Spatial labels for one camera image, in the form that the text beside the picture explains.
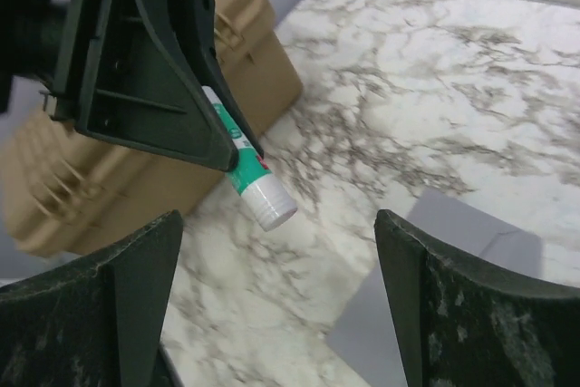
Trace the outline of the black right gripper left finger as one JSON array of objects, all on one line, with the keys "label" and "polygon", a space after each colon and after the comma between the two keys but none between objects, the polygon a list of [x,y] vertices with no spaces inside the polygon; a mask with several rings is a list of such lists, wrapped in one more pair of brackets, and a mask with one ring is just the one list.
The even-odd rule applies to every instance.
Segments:
[{"label": "black right gripper left finger", "polygon": [[1,288],[4,386],[180,386],[160,336],[183,219]]}]

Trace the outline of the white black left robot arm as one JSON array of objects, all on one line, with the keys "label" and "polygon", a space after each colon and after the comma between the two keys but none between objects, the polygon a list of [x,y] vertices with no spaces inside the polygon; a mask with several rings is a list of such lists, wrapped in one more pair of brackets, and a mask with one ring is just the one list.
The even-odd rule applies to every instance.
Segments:
[{"label": "white black left robot arm", "polygon": [[228,172],[258,147],[218,64],[214,0],[1,0],[1,105],[14,78],[82,135]]}]

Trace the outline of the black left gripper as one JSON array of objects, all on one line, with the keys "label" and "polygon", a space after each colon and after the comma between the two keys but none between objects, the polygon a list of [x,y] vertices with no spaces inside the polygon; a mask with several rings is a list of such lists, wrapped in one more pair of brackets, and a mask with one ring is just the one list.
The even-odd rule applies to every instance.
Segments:
[{"label": "black left gripper", "polygon": [[70,0],[43,110],[135,150],[229,171],[238,152],[205,87],[264,151],[220,70],[214,0]]}]

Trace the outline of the grey paper envelope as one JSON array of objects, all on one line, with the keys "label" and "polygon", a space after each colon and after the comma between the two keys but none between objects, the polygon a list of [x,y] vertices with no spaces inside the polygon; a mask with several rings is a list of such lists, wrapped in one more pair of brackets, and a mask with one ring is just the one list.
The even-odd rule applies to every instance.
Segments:
[{"label": "grey paper envelope", "polygon": [[542,243],[436,190],[406,219],[375,222],[381,263],[363,280],[327,342],[371,386],[515,381],[494,315],[546,314]]}]

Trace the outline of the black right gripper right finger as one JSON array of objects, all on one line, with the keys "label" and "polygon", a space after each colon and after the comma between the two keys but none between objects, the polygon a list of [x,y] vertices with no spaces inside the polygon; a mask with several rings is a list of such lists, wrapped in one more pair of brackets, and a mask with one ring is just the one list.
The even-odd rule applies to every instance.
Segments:
[{"label": "black right gripper right finger", "polygon": [[578,288],[496,266],[390,210],[374,232],[408,385],[578,385]]}]

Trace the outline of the green white glue stick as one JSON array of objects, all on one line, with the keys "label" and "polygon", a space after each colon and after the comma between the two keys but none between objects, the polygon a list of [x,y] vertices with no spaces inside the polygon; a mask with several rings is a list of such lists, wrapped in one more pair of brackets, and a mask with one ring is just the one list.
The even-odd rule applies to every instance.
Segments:
[{"label": "green white glue stick", "polygon": [[264,231],[278,228],[297,211],[295,200],[268,168],[214,90],[209,86],[203,86],[202,90],[238,151],[237,164],[227,173],[227,177],[253,212],[260,227]]}]

